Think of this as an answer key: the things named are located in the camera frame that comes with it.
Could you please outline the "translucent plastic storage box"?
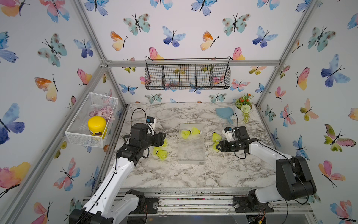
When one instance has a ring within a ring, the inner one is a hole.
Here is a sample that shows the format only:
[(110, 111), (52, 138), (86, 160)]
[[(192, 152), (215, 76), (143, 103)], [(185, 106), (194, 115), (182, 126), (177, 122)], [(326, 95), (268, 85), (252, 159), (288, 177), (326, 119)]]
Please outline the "translucent plastic storage box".
[[(201, 130), (199, 135), (190, 135), (187, 139), (181, 137), (182, 130), (192, 130), (196, 127)], [(185, 165), (204, 165), (205, 147), (204, 147), (204, 125), (200, 123), (181, 123), (179, 130), (179, 144), (177, 148), (177, 159), (179, 164)]]

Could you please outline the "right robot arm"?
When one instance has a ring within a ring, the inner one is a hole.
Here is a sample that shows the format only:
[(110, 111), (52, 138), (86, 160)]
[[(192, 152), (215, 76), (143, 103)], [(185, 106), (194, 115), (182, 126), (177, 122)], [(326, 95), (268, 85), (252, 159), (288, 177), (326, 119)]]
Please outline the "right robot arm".
[(252, 211), (262, 210), (270, 202), (291, 201), (316, 194), (317, 187), (308, 163), (301, 156), (290, 156), (273, 149), (257, 138), (250, 138), (246, 127), (225, 128), (226, 139), (213, 133), (214, 148), (220, 152), (236, 154), (243, 151), (269, 164), (276, 173), (275, 183), (264, 188), (251, 190), (246, 202), (240, 203)]

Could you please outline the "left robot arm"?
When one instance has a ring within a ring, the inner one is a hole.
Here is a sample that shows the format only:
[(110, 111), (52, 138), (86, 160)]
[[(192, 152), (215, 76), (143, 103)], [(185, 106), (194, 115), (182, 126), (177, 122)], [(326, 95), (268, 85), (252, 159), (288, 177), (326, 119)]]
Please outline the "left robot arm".
[(151, 146), (160, 147), (164, 144), (166, 133), (156, 133), (155, 124), (156, 119), (148, 117), (145, 123), (131, 126), (131, 132), (127, 136), (129, 142), (117, 151), (110, 174), (82, 209), (74, 209), (71, 212), (69, 223), (119, 224), (133, 211), (147, 216), (148, 209), (143, 192), (131, 189), (117, 205), (113, 203), (128, 175), (139, 160), (146, 157), (144, 151)]

